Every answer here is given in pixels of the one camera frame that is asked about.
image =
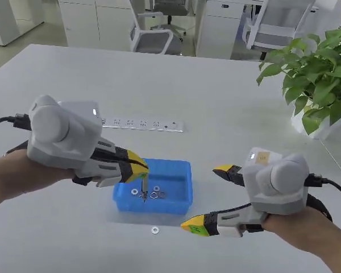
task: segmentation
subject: electrical socket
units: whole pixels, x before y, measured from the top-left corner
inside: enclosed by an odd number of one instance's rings
[[[104,128],[183,132],[183,123],[177,121],[163,121],[161,119],[137,119],[130,117],[104,118]]]

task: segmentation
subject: floor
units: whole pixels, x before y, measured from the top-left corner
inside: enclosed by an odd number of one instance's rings
[[[5,47],[0,46],[0,67],[8,62],[29,44],[47,44],[53,46],[67,46],[60,10],[57,0],[43,0],[45,23],[24,34],[19,39],[11,42]],[[173,18],[175,25],[183,27],[187,31],[184,37],[182,53],[185,56],[195,56],[194,38],[194,16],[176,16]],[[147,25],[153,25],[152,19],[147,21]],[[260,54],[245,49],[241,41],[236,42],[232,59],[236,60],[258,60]]]

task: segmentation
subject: small sticker label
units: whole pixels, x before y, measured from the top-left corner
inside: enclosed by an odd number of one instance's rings
[[[256,155],[255,163],[267,165],[270,155],[270,152],[258,152]]]
[[[207,232],[207,229],[204,226],[194,226],[194,225],[189,225],[190,232],[200,235],[200,236],[210,236],[209,233]]]

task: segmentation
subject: white flower pot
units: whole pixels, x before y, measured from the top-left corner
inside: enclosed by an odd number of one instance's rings
[[[292,125],[299,133],[308,135],[302,123],[303,115],[304,111],[301,111],[298,115],[294,116],[293,111]],[[319,128],[308,136],[313,139],[325,140],[332,132],[336,131],[339,128],[341,128],[341,119],[330,126],[330,117],[327,117],[321,122]]]

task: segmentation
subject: hand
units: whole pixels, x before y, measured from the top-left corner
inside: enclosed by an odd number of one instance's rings
[[[26,150],[0,158],[0,201],[37,191],[74,176],[71,169],[49,168],[29,160]]]
[[[288,216],[271,215],[263,228],[292,246],[314,254],[321,250],[330,234],[339,230],[321,212],[310,207]]]
[[[263,228],[320,257],[333,273],[341,273],[341,230],[321,212],[307,207],[288,216],[271,215]]]

